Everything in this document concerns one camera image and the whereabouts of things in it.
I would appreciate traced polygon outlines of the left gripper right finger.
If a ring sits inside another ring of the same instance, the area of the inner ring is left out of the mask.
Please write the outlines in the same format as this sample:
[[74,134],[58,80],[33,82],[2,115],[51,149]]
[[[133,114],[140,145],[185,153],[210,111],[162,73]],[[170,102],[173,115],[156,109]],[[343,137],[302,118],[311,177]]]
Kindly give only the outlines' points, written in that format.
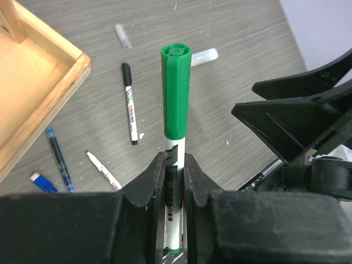
[[298,192],[225,191],[185,156],[187,263],[351,263],[339,202]]

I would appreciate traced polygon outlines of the long white green pen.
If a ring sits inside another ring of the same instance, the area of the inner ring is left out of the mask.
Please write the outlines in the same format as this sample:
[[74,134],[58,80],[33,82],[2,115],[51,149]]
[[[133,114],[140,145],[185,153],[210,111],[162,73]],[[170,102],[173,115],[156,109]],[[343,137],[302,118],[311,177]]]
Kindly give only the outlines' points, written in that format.
[[185,138],[166,140],[167,246],[173,254],[180,251],[182,244],[184,156]]

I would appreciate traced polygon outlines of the black pen cap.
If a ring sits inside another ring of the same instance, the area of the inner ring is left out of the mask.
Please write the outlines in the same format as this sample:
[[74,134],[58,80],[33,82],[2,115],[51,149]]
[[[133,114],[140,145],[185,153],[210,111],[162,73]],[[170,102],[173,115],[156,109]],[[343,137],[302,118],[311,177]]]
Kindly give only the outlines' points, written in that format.
[[132,85],[131,70],[128,63],[122,63],[123,81],[125,87]]

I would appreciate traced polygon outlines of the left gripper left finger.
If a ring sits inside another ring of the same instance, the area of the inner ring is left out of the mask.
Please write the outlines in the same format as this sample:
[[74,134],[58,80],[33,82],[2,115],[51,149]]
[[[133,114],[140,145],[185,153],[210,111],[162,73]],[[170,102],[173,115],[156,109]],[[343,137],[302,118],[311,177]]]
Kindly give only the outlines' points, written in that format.
[[1,197],[1,263],[161,263],[165,154],[116,192]]

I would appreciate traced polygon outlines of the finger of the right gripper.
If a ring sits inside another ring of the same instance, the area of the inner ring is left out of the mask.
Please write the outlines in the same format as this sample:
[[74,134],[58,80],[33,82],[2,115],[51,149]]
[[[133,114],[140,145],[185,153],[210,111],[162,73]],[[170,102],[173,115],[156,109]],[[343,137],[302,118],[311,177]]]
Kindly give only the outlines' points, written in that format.
[[310,149],[327,154],[351,139],[351,83],[307,97],[238,103],[232,115],[286,163]]
[[351,70],[351,50],[314,70],[256,82],[252,91],[266,100],[312,96],[334,87]]

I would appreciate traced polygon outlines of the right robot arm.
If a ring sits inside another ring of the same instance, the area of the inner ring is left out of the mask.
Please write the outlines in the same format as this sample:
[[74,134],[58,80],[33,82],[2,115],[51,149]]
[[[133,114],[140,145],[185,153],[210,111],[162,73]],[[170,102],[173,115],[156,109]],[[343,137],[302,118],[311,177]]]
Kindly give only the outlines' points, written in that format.
[[260,101],[238,103],[232,115],[277,159],[241,187],[244,191],[319,193],[351,200],[351,162],[335,157],[351,147],[351,52],[317,69],[259,81]]

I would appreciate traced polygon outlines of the dark green pen cap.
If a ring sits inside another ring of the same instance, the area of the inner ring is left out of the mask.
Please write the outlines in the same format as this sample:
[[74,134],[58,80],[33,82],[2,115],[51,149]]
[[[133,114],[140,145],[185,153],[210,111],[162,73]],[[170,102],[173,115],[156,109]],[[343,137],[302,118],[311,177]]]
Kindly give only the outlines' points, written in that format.
[[186,136],[192,50],[183,43],[161,49],[164,134],[171,140]]

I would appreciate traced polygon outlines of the white pen black tip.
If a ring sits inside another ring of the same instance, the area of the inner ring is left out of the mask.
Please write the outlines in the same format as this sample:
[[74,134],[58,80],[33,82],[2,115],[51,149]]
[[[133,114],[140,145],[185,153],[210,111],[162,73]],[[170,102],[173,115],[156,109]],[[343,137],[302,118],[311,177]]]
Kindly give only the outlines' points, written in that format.
[[131,85],[125,87],[125,95],[126,95],[126,102],[127,102],[127,109],[128,109],[131,143],[133,145],[137,145],[138,132],[137,132],[137,124],[136,124],[136,116],[135,116],[133,91],[132,91]]

